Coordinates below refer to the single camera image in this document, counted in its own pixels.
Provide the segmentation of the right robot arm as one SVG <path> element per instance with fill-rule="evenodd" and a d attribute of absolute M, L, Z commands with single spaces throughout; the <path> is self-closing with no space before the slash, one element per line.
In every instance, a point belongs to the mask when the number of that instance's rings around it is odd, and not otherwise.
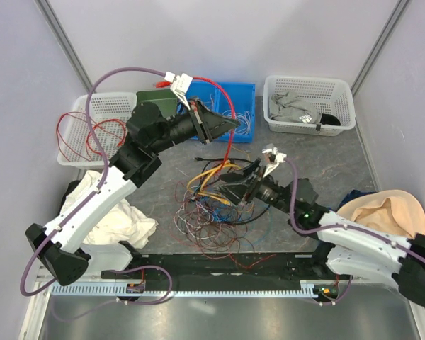
<path fill-rule="evenodd" d="M 217 187 L 229 202 L 238 205 L 254 198 L 289 215 L 290 226 L 300 235 L 331 245 L 328 254 L 310 261 L 317 278 L 331 274 L 376 279 L 393 285 L 406 299 L 425 307 L 425 235 L 412 238 L 380 232 L 338 216 L 316 204 L 316 193 L 306 178 L 293 174 L 293 182 L 278 185 L 270 176 L 287 156 L 270 144 L 263 150 L 268 160 L 220 176 Z"/>

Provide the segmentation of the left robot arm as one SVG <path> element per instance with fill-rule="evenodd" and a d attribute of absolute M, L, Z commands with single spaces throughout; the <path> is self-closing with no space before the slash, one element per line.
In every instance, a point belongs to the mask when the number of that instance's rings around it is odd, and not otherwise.
<path fill-rule="evenodd" d="M 74 283 L 88 271 L 138 276 L 141 261 L 129 242 L 88 245 L 84 239 L 115 205 L 161 166 L 161 152 L 193 137 L 207 144 L 234 130 L 239 121 L 214 113 L 193 98 L 188 109 L 169 118 L 162 115 L 157 104 L 141 103 L 126 126 L 125 142 L 106 164 L 101 178 L 61 215 L 44 226 L 32 224 L 25 232 L 33 256 L 61 286 Z"/>

